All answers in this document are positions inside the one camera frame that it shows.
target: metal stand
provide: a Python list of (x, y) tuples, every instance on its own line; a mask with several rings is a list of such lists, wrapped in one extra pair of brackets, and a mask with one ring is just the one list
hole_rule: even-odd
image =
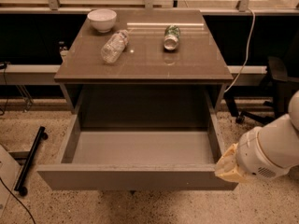
[(36, 139), (35, 139), (32, 147), (29, 151), (28, 157), (27, 157), (26, 162), (25, 162), (25, 164), (24, 164), (24, 166), (21, 170), (21, 174), (20, 174), (20, 176), (18, 178), (18, 181), (17, 181), (17, 184), (15, 186), (14, 190), (18, 191), (21, 196), (25, 196), (28, 193), (27, 188), (23, 184), (24, 184), (24, 181), (26, 179), (26, 176), (27, 176), (27, 173), (29, 171), (32, 160), (33, 160), (33, 158), (36, 154), (36, 151), (37, 151), (38, 145), (40, 143), (40, 140), (41, 139), (44, 139), (44, 140), (48, 139), (48, 135), (46, 133), (44, 133), (44, 131), (45, 131), (45, 127), (41, 126), (39, 128), (38, 132), (37, 132)]
[(244, 122), (245, 117), (248, 117), (255, 121), (258, 121), (263, 125), (266, 125), (274, 120), (274, 118), (272, 118), (272, 117), (268, 117), (268, 116), (260, 117), (260, 116), (251, 114), (250, 112), (243, 110), (243, 111), (241, 111), (240, 115), (236, 117), (235, 122), (241, 124)]
[(19, 85), (17, 86), (22, 98), (24, 99), (25, 103), (26, 103), (26, 107), (24, 108), (24, 112), (27, 112), (32, 104), (34, 103), (33, 100), (32, 100), (32, 97), (30, 95), (30, 93), (28, 92), (28, 90), (26, 89), (25, 86), (23, 85)]

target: black cable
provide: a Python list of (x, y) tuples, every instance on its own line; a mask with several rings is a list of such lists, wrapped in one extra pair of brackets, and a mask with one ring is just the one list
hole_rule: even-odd
[(7, 187), (7, 185), (3, 182), (1, 176), (0, 176), (0, 181), (3, 184), (3, 186), (7, 189), (7, 191), (9, 191), (9, 193), (23, 206), (23, 208), (25, 208), (25, 210), (27, 211), (27, 213), (29, 214), (30, 218), (32, 219), (32, 221), (36, 224), (36, 221), (34, 219), (34, 217), (32, 216), (32, 214), (30, 213), (30, 211), (28, 210), (28, 208), (15, 196), (15, 194), (12, 193), (12, 191)]
[(6, 113), (7, 111), (7, 103), (8, 103), (8, 92), (7, 92), (7, 75), (6, 75), (6, 70), (7, 70), (7, 66), (4, 68), (4, 71), (3, 71), (3, 79), (4, 79), (4, 82), (6, 84), (6, 94), (7, 94), (7, 101), (4, 105), (4, 108), (1, 108), (0, 107), (0, 116), (4, 116), (4, 114)]

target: plastic bottle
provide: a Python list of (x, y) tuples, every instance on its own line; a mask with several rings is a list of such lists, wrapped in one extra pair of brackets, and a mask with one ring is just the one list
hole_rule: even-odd
[(166, 28), (164, 34), (164, 47), (168, 50), (174, 50), (178, 47), (180, 30), (176, 25), (170, 25)]
[(117, 31), (102, 47), (101, 55), (106, 63), (114, 63), (120, 57), (122, 51), (129, 42), (127, 30)]

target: gray cabinet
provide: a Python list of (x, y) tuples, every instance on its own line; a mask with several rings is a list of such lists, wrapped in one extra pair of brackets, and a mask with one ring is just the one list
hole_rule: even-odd
[[(232, 77), (202, 15), (116, 11), (109, 34), (85, 21), (55, 77), (73, 116), (57, 163), (37, 171), (52, 189), (234, 189), (214, 176), (223, 151), (215, 112)], [(179, 49), (167, 52), (173, 23)], [(100, 48), (118, 29), (130, 31), (129, 45), (105, 64)]]

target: white bowl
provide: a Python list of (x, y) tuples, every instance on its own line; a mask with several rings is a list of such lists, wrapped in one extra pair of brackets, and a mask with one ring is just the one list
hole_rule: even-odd
[(92, 27), (100, 33), (106, 33), (114, 26), (117, 14), (109, 9), (97, 9), (87, 15)]

